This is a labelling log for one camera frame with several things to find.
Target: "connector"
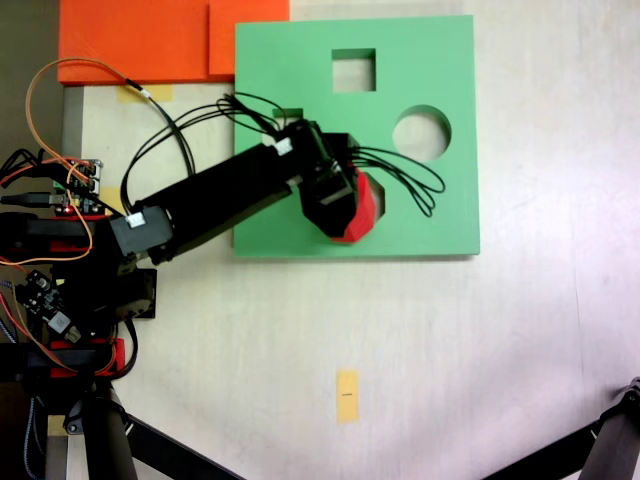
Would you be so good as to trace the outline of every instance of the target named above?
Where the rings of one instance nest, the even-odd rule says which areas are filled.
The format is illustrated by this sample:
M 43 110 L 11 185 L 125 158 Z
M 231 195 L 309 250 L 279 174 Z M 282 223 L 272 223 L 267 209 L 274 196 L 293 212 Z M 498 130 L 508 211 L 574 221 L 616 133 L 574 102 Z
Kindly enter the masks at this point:
M 48 192 L 22 193 L 20 195 L 0 197 L 0 204 L 31 208 L 47 208 L 54 205 L 62 205 L 63 202 L 64 195 L 52 195 Z

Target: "yellow tape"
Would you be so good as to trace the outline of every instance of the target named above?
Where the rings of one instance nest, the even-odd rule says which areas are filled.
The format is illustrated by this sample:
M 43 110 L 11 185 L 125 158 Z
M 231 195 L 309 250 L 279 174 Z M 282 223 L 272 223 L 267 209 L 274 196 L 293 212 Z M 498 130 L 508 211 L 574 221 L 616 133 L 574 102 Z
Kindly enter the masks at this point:
M 156 102 L 173 101 L 173 85 L 142 85 Z M 116 89 L 119 103 L 145 103 L 147 99 L 130 86 L 122 86 Z
M 124 213 L 124 207 L 120 200 L 120 187 L 100 187 L 100 200 L 115 208 L 120 213 Z
M 358 372 L 339 370 L 336 377 L 338 423 L 355 422 L 358 412 Z

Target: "square hole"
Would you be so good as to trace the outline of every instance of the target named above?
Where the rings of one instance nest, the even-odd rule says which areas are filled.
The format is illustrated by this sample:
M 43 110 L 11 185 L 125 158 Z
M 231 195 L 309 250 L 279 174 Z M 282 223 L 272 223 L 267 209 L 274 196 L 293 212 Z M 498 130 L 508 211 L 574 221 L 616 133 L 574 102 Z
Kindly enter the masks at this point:
M 271 112 L 272 118 L 275 119 L 280 128 L 284 128 L 287 125 L 291 125 L 293 122 L 297 122 L 298 120 L 304 118 L 304 111 L 301 108 L 284 108 L 283 110 L 287 116 L 286 121 L 282 112 L 277 108 L 274 108 Z M 270 146 L 275 143 L 275 140 L 270 135 L 263 133 L 262 143 L 266 146 Z
M 376 91 L 374 48 L 347 48 L 331 52 L 334 93 Z

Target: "circuit board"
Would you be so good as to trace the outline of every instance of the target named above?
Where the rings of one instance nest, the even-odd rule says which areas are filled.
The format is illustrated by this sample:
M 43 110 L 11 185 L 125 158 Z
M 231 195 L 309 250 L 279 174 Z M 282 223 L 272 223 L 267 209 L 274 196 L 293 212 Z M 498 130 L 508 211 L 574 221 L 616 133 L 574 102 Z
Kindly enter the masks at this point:
M 65 314 L 62 296 L 51 279 L 34 270 L 27 275 L 26 285 L 16 286 L 16 294 L 25 309 L 51 330 L 72 343 L 80 340 L 81 334 Z
M 77 178 L 71 179 L 71 186 L 73 187 L 86 187 L 90 189 L 91 193 L 96 197 L 100 195 L 100 177 L 102 174 L 102 162 L 100 160 L 87 160 L 89 165 L 82 165 L 76 170 L 85 175 L 89 179 L 89 185 L 85 185 Z M 57 217 L 75 217 L 76 212 L 71 206 L 69 197 L 67 197 L 67 189 L 60 185 L 58 182 L 53 182 L 53 189 L 55 193 L 61 195 L 60 204 L 55 207 L 55 214 Z M 91 199 L 82 198 L 80 195 L 72 194 L 73 201 L 83 215 L 103 215 L 104 207 L 97 204 Z

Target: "orange wire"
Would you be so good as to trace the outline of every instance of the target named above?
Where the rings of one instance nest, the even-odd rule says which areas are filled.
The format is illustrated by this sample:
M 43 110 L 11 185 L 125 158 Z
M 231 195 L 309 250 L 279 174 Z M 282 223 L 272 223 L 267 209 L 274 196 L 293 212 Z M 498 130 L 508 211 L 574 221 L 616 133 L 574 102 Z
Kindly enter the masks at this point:
M 0 255 L 0 261 L 9 262 L 9 260 L 4 258 L 2 255 Z M 27 273 L 27 271 L 22 267 L 22 265 L 7 265 L 7 266 L 11 266 L 11 267 L 15 268 L 16 270 L 21 270 L 23 273 Z
M 71 181 L 71 175 L 73 174 L 73 172 L 75 171 L 76 168 L 78 168 L 78 165 L 74 165 L 73 167 L 71 167 L 71 170 L 69 170 L 69 174 L 67 175 L 67 183 L 69 183 Z M 42 257 L 42 258 L 30 258 L 29 260 L 22 260 L 20 262 L 3 262 L 3 261 L 0 261 L 0 265 L 13 267 L 13 266 L 24 265 L 26 263 L 32 263 L 32 262 L 71 262 L 73 260 L 80 260 L 81 258 L 84 258 L 87 255 L 89 255 L 89 253 L 91 253 L 91 249 L 93 248 L 93 235 L 91 234 L 91 229 L 89 228 L 89 225 L 87 225 L 87 222 L 84 219 L 84 217 L 82 216 L 82 214 L 80 213 L 80 210 L 78 209 L 78 207 L 76 207 L 76 204 L 73 201 L 73 197 L 71 196 L 71 191 L 70 190 L 67 190 L 67 196 L 69 197 L 69 202 L 70 202 L 71 206 L 73 207 L 73 209 L 75 210 L 76 215 L 78 215 L 78 218 L 82 222 L 82 225 L 84 226 L 84 229 L 87 231 L 87 235 L 89 235 L 89 246 L 87 247 L 86 252 L 84 252 L 84 253 L 76 256 L 76 257 L 69 257 L 69 258 Z
M 90 162 L 86 161 L 86 160 L 79 160 L 73 157 L 65 157 L 66 160 L 72 160 L 74 162 L 77 163 L 81 163 L 82 165 L 88 165 Z M 60 162 L 61 157 L 60 158 L 48 158 L 47 160 L 43 160 L 42 164 L 43 165 L 47 165 L 50 163 L 57 163 Z M 0 184 L 5 183 L 7 180 L 12 179 L 13 177 L 15 177 L 16 175 L 20 175 L 23 172 L 26 172 L 27 170 L 30 170 L 34 168 L 34 165 L 27 165 L 26 167 L 22 167 L 18 170 L 16 170 L 15 172 L 11 172 L 9 175 L 7 175 L 6 177 L 4 177 L 2 180 L 0 180 Z M 76 172 L 76 177 L 79 178 L 80 180 L 82 180 L 83 182 L 87 182 L 87 180 L 89 180 L 85 175 L 81 174 L 80 172 Z
M 105 62 L 101 62 L 100 60 L 95 60 L 93 58 L 87 58 L 87 57 L 65 57 L 65 58 L 60 58 L 58 60 L 54 60 L 53 62 L 46 64 L 44 67 L 42 67 L 38 71 L 38 73 L 35 74 L 35 76 L 31 80 L 31 83 L 29 84 L 29 89 L 27 90 L 27 98 L 25 99 L 25 111 L 26 111 L 26 114 L 27 114 L 27 123 L 29 124 L 29 130 L 31 131 L 31 134 L 33 135 L 33 138 L 52 157 L 62 157 L 62 155 L 60 155 L 53 148 L 51 148 L 49 145 L 47 145 L 47 143 L 38 134 L 38 131 L 36 130 L 36 127 L 35 127 L 35 125 L 33 123 L 33 116 L 32 116 L 32 113 L 31 113 L 31 101 L 32 101 L 32 97 L 33 97 L 33 91 L 36 88 L 36 85 L 38 85 L 38 82 L 40 81 L 40 78 L 49 69 L 55 67 L 56 65 L 60 65 L 62 63 L 70 63 L 70 62 L 74 62 L 74 63 L 89 63 L 91 65 L 96 65 L 96 66 L 99 66 L 99 67 L 102 67 L 102 68 L 105 68 L 105 69 L 109 70 L 115 76 L 122 78 L 123 81 L 127 80 L 127 77 L 122 72 L 120 72 L 119 70 L 116 70 L 111 65 L 109 65 L 109 64 L 107 64 Z M 62 163 L 65 165 L 65 167 L 70 169 L 71 165 L 68 162 L 66 162 L 66 164 L 65 164 L 65 162 L 66 161 L 63 161 Z
M 77 370 L 74 370 L 73 368 L 68 367 L 67 365 L 62 363 L 62 361 L 60 361 L 60 359 L 51 350 L 49 350 L 47 347 L 41 344 L 38 340 L 36 340 L 35 337 L 31 334 L 31 332 L 29 332 L 29 330 L 27 329 L 27 325 L 25 324 L 24 318 L 22 318 L 22 313 L 20 313 L 20 305 L 18 304 L 18 299 L 16 297 L 15 286 L 12 288 L 12 290 L 13 290 L 13 301 L 16 305 L 16 311 L 18 312 L 18 318 L 20 319 L 20 323 L 22 323 L 22 326 L 20 326 L 16 321 L 16 319 L 13 317 L 13 315 L 11 314 L 11 309 L 9 308 L 9 305 L 7 305 L 6 298 L 2 293 L 0 293 L 0 303 L 2 303 L 2 307 L 4 308 L 4 311 L 7 314 L 7 317 L 9 317 L 9 320 L 11 320 L 11 323 L 13 323 L 15 327 L 24 336 L 26 336 L 29 340 L 35 343 L 38 346 L 38 348 L 42 350 L 42 353 L 44 353 L 53 363 L 55 363 L 61 368 L 64 368 L 65 370 L 68 370 L 73 373 L 78 373 Z M 99 373 L 104 373 L 108 371 L 113 366 L 115 361 L 116 361 L 116 346 L 115 344 L 113 344 L 111 346 L 111 359 L 109 360 L 109 363 L 105 367 L 101 368 L 100 370 L 97 370 L 95 373 L 99 374 Z

